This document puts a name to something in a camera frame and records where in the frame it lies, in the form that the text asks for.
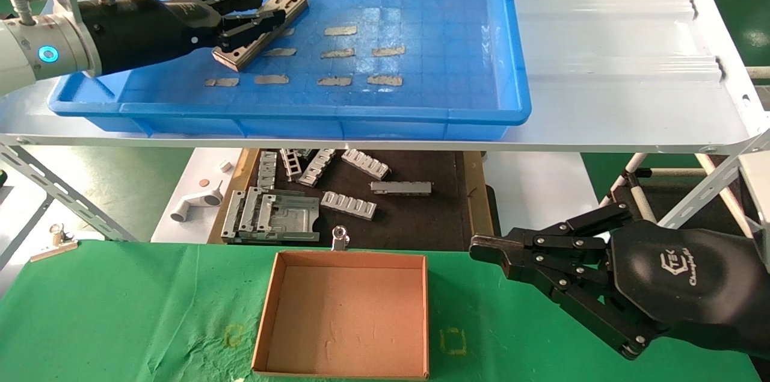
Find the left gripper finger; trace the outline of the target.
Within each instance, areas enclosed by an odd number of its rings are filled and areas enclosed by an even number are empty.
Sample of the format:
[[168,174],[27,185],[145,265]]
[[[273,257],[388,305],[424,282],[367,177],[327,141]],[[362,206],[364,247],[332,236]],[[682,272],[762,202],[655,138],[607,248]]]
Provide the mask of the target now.
[[286,21],[285,10],[265,10],[261,13],[225,16],[220,23],[217,46],[225,52],[248,46],[264,34],[269,34]]
[[263,0],[170,0],[170,12],[177,17],[217,17],[256,10]]

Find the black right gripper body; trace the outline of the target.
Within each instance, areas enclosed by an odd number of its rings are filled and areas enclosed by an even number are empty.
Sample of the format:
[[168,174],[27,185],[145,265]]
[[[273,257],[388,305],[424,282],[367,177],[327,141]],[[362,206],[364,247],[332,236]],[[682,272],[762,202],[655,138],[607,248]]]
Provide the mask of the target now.
[[769,275],[753,239],[638,221],[609,244],[615,288],[660,335],[768,358]]

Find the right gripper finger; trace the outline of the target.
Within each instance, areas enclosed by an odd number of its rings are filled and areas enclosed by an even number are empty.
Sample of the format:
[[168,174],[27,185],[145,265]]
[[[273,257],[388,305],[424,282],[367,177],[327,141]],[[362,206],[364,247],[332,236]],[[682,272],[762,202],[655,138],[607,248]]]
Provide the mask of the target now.
[[533,262],[503,262],[508,280],[530,284],[627,360],[637,359],[657,338],[653,326],[614,305],[610,294],[581,278]]
[[632,222],[625,204],[611,204],[542,230],[514,227],[506,236],[471,237],[472,259],[489,263],[523,263],[538,255],[575,262],[599,263],[609,244],[600,237]]

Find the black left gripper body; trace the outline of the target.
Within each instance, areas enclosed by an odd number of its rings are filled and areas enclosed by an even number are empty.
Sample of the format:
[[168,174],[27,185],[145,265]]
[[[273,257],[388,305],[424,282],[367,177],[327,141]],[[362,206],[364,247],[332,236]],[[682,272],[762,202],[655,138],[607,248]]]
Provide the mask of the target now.
[[100,69],[94,75],[170,61],[217,44],[225,0],[79,1]]

